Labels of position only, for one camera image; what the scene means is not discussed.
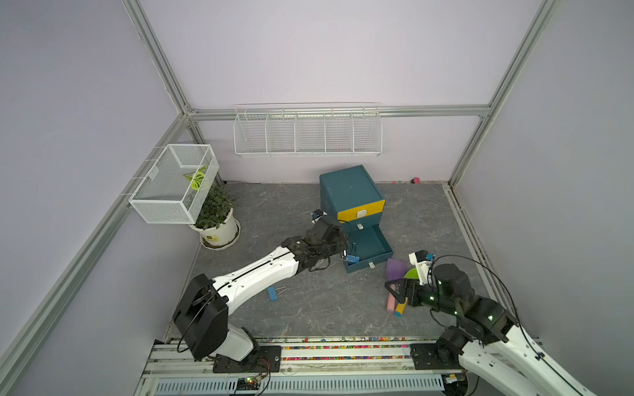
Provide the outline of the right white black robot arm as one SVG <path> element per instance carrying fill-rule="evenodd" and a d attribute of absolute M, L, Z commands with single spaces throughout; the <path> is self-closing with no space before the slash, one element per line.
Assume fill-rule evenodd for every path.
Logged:
<path fill-rule="evenodd" d="M 463 369 L 506 395 L 590 395 L 529 338 L 519 319 L 495 300 L 477 295 L 469 276 L 454 264 L 421 262 L 414 279 L 388 280 L 400 304 L 449 314 L 456 323 L 435 343 L 416 343 L 417 370 Z"/>

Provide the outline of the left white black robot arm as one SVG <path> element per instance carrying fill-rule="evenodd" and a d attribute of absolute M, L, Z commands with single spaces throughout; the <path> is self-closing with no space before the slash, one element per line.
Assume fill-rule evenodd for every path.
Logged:
<path fill-rule="evenodd" d="M 181 334 L 178 353 L 188 352 L 194 361 L 210 359 L 216 373 L 247 372 L 262 367 L 275 371 L 277 346 L 260 346 L 245 328 L 229 323 L 229 317 L 245 302 L 282 280 L 302 272 L 316 272 L 316 265 L 348 250 L 349 238 L 341 222 L 323 215 L 303 236 L 285 239 L 270 254 L 239 270 L 190 280 L 177 308 L 173 324 Z"/>

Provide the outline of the teal drawer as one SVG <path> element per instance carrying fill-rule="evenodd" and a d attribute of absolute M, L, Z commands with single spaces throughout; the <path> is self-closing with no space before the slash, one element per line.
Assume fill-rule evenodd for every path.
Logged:
<path fill-rule="evenodd" d="M 343 224 L 343 229 L 347 233 L 350 239 L 356 237 L 357 234 L 363 231 L 369 231 L 372 227 L 378 226 L 381 223 L 382 214 L 371 214 L 359 219 L 343 220 L 340 222 Z"/>
<path fill-rule="evenodd" d="M 344 268 L 348 273 L 368 269 L 386 262 L 387 259 L 391 258 L 394 254 L 391 245 L 387 242 L 379 225 L 372 227 L 369 231 L 363 231 L 357 234 L 353 239 L 348 239 L 349 249 L 352 243 L 357 244 L 356 253 L 360 258 L 360 262 L 358 263 L 344 262 Z"/>

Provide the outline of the yellow top drawer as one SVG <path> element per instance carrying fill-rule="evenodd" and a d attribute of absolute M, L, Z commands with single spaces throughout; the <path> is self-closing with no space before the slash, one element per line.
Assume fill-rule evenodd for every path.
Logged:
<path fill-rule="evenodd" d="M 337 219 L 343 222 L 352 222 L 358 219 L 365 219 L 371 215 L 381 214 L 384 211 L 386 200 L 371 201 L 363 204 L 354 204 L 347 209 L 337 212 Z"/>

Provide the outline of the teal bottom drawer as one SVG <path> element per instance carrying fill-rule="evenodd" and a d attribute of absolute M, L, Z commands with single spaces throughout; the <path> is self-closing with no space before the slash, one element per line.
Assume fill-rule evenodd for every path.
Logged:
<path fill-rule="evenodd" d="M 394 254 L 391 245 L 387 242 L 379 225 L 372 227 L 369 231 L 363 231 L 357 234 L 353 239 L 348 239 L 349 249 L 352 243 L 357 244 L 356 253 L 360 258 L 360 262 L 358 263 L 344 262 L 344 268 L 348 273 L 368 269 L 386 262 L 387 259 L 391 258 Z"/>

